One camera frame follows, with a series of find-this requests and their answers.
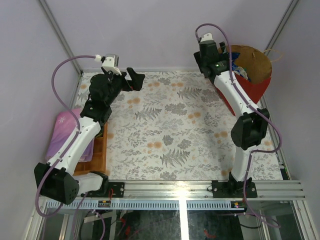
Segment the blue chips bag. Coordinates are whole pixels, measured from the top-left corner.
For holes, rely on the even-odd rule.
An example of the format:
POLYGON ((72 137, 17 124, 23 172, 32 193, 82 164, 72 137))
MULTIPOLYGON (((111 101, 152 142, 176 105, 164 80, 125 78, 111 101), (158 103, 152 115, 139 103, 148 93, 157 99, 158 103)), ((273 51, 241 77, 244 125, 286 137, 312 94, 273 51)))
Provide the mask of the blue chips bag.
POLYGON ((244 78, 247 81, 251 81, 251 79, 249 78, 248 74, 247 74, 247 69, 240 66, 239 64, 235 63, 235 61, 239 58, 240 53, 239 52, 232 52, 231 53, 231 68, 232 71, 239 75, 240 77, 244 78))

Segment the red paper bag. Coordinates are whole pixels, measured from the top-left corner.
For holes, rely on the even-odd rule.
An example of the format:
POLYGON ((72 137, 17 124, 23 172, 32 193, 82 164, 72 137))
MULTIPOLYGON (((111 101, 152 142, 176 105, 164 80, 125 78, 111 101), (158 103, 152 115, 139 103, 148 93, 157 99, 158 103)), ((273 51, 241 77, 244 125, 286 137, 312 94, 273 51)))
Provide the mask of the red paper bag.
POLYGON ((236 79, 250 99, 257 104, 270 84, 272 64, 264 53, 251 46, 232 45, 231 50, 240 53, 235 63, 246 68, 250 81, 239 75, 236 75, 236 79))

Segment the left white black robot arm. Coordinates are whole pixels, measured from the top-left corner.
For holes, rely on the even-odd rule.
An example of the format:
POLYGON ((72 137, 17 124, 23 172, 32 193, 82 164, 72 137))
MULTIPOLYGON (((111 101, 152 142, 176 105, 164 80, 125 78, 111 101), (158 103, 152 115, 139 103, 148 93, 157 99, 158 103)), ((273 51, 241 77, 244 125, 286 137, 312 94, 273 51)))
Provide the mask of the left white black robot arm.
POLYGON ((128 67, 119 75, 105 71, 90 79, 88 99, 76 127, 47 163, 38 163, 34 168, 37 196, 69 205, 78 195, 102 198, 109 193, 105 174, 90 171, 74 176, 74 172, 89 143, 104 129, 116 97, 122 91, 140 91, 145 77, 128 67))

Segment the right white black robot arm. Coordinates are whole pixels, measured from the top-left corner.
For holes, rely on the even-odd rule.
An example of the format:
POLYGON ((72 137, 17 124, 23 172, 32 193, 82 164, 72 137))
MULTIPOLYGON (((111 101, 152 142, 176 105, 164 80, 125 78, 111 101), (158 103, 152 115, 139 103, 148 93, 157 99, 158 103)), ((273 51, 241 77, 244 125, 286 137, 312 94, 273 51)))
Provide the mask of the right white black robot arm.
POLYGON ((214 40, 200 40, 194 53, 200 72, 210 80, 236 117, 230 131, 236 146, 234 165, 228 181, 212 182, 215 198, 256 198, 256 185, 249 176, 251 152, 265 138, 270 117, 267 109, 260 109, 243 90, 232 71, 232 58, 224 42, 217 46, 214 40))

